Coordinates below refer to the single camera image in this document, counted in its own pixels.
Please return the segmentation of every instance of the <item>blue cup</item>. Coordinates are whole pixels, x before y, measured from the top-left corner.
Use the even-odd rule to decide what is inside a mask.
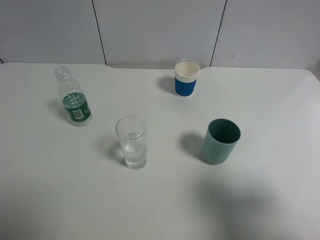
[[[191,59],[181,59],[175,63],[175,92],[180,97],[190,96],[195,89],[200,65]]]

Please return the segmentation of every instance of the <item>glass of water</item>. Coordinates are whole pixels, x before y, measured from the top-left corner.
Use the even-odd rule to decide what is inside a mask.
[[[115,126],[125,163],[138,170],[147,163],[147,124],[138,116],[125,116]]]

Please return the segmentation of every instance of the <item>green bottle label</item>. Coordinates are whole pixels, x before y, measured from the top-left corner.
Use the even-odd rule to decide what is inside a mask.
[[[75,92],[64,97],[63,104],[70,119],[74,122],[83,122],[91,115],[87,99],[82,93]]]

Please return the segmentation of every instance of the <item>teal plastic cup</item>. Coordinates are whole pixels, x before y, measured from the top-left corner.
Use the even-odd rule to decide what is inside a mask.
[[[241,136],[239,127],[227,119],[210,122],[202,147],[202,156],[209,164],[222,164],[229,157]]]

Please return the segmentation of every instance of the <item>plastic water bottle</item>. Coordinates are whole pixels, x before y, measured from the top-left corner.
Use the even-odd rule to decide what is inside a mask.
[[[65,66],[56,68],[54,73],[58,80],[60,99],[71,123],[77,127],[88,125],[92,120],[92,114],[79,83],[71,76]]]

